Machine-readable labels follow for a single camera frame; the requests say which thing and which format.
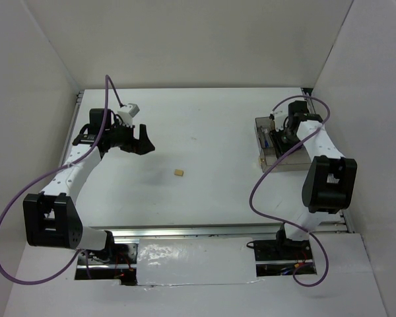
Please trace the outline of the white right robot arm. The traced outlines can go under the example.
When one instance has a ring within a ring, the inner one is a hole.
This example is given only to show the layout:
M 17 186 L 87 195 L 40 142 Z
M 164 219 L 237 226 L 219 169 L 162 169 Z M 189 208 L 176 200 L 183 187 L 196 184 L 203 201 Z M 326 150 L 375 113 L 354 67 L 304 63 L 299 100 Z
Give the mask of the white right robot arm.
M 291 102 L 283 121 L 277 116 L 271 115 L 275 128 L 269 132 L 277 158 L 298 155 L 308 161 L 301 194 L 303 207 L 293 216 L 293 225 L 283 224 L 275 242 L 277 256 L 289 259 L 307 244 L 310 232 L 350 205 L 357 163 L 334 146 L 322 117 L 310 113 L 307 102 Z

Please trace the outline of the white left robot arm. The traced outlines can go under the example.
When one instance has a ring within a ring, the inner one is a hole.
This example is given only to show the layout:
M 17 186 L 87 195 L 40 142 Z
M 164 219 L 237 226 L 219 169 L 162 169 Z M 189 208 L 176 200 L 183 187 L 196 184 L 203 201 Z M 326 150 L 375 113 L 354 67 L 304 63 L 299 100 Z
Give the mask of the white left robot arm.
M 112 262 L 118 246 L 108 230 L 86 227 L 76 210 L 77 198 L 90 173 L 111 148 L 145 155 L 155 150 L 141 124 L 134 136 L 136 104 L 123 105 L 117 112 L 93 108 L 72 143 L 71 152 L 52 181 L 38 194 L 28 194 L 22 203 L 27 242 L 31 246 L 86 250 L 103 264 Z

